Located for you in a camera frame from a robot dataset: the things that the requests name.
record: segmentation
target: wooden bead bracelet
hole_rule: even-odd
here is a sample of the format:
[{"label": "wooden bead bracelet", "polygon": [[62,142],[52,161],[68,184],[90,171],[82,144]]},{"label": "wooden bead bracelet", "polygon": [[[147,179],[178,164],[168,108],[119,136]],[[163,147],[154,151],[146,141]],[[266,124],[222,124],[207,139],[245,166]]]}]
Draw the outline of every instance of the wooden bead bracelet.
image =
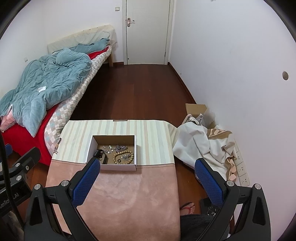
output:
[{"label": "wooden bead bracelet", "polygon": [[[129,153],[131,156],[128,157],[127,160],[121,160],[121,159],[118,159],[116,160],[116,157],[119,156],[119,155],[122,155],[122,154],[125,154],[125,153]],[[121,152],[117,152],[116,154],[114,154],[114,157],[113,157],[113,161],[115,164],[130,164],[134,159],[134,154],[132,151],[121,151]]]}]

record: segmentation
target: box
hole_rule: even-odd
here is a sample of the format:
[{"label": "box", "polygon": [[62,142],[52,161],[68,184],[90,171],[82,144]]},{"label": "box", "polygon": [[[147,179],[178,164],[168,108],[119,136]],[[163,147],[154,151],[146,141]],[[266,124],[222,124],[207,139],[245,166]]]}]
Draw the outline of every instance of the box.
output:
[{"label": "box", "polygon": [[[185,104],[187,114],[191,114],[194,118],[197,118],[200,114],[204,114],[207,110],[206,105],[204,104]],[[209,129],[214,129],[216,126],[215,122],[213,121]]]},{"label": "box", "polygon": [[[112,153],[105,153],[107,156],[107,164],[101,164],[101,170],[111,171],[136,171],[137,170],[137,145],[136,136],[92,136],[89,143],[89,151],[86,157],[86,163],[94,156],[97,149],[106,150],[103,146],[112,146],[114,150]],[[128,149],[134,153],[134,159],[130,164],[115,164],[113,161],[114,154],[116,154],[115,147],[117,145],[127,146]]]}]

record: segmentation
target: dark brown floor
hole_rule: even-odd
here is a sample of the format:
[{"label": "dark brown floor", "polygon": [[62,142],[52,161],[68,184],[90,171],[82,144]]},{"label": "dark brown floor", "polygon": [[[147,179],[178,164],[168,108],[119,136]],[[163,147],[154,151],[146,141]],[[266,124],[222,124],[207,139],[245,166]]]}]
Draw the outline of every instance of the dark brown floor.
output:
[{"label": "dark brown floor", "polygon": [[[71,120],[138,119],[164,120],[178,127],[185,118],[185,103],[191,98],[169,66],[104,65],[89,84]],[[10,157],[17,160],[17,154]],[[175,158],[180,205],[194,202],[200,213],[199,200],[207,197],[196,181],[194,172]],[[31,188],[45,186],[48,167],[38,164],[28,173]],[[22,217],[28,202],[19,206]]]}]

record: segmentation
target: black cable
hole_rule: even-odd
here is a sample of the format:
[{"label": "black cable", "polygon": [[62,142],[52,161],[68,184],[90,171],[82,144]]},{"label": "black cable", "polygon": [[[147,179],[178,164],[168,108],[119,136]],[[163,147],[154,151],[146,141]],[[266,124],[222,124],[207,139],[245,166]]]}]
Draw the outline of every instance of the black cable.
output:
[{"label": "black cable", "polygon": [[12,207],[12,210],[17,217],[17,220],[19,221],[22,229],[24,230],[24,226],[25,226],[24,221],[23,221],[22,217],[20,216],[20,212],[18,211],[17,206],[15,205],[15,202],[12,197],[10,178],[9,178],[9,169],[8,169],[7,156],[6,156],[6,148],[5,148],[5,144],[4,144],[4,140],[2,137],[1,131],[0,131],[0,157],[2,159],[2,173],[3,173],[3,179],[4,179],[7,197],[8,197],[9,203]]}]

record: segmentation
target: blue pillow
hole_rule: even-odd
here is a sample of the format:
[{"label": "blue pillow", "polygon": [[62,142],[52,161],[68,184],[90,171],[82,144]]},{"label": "blue pillow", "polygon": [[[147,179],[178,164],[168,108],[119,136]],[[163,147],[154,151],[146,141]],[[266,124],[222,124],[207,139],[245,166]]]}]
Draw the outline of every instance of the blue pillow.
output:
[{"label": "blue pillow", "polygon": [[109,39],[101,39],[98,42],[91,45],[78,44],[76,47],[73,47],[70,49],[74,52],[88,54],[88,53],[93,53],[97,51],[102,51],[103,49],[106,48],[108,43],[109,43]]}]

